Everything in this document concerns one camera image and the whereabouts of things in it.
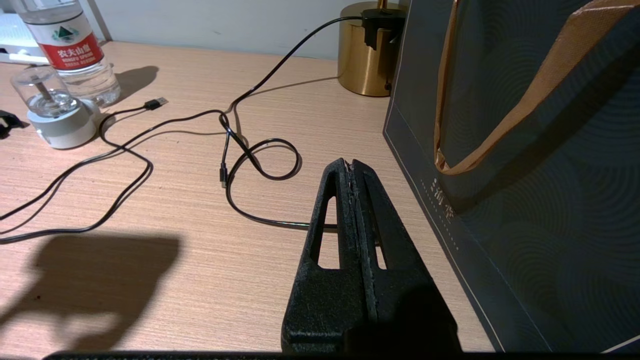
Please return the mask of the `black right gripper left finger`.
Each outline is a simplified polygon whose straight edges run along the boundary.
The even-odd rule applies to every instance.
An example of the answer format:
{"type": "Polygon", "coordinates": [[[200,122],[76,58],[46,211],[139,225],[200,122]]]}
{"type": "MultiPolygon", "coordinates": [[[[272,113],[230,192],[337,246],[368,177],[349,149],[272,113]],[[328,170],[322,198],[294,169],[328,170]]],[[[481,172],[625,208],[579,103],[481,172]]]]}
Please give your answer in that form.
{"type": "Polygon", "coordinates": [[[338,353],[345,333],[369,318],[362,268],[374,234],[365,233],[357,207],[362,162],[338,159],[323,171],[281,326],[285,353],[338,353]],[[319,265],[329,200],[336,201],[338,268],[319,265]]]}

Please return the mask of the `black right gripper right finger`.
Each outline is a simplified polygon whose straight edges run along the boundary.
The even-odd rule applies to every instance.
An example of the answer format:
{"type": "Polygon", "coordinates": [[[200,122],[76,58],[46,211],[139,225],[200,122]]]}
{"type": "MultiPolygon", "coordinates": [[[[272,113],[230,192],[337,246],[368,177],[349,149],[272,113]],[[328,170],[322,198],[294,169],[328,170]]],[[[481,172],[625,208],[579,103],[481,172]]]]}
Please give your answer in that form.
{"type": "Polygon", "coordinates": [[[351,166],[365,318],[349,353],[461,353],[458,327],[377,173],[351,166]]]}

